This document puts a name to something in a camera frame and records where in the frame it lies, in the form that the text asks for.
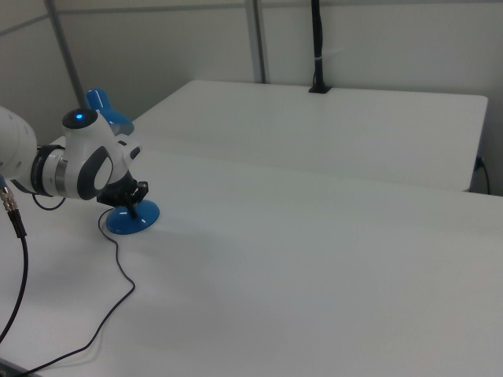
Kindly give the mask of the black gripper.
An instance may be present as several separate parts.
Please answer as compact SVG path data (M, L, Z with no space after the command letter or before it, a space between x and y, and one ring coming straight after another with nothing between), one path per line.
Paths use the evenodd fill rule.
M107 184L97 196L99 203L110 207L125 207L129 215L138 217L137 203L149 193L147 181L136 181L131 174L125 174L118 181Z

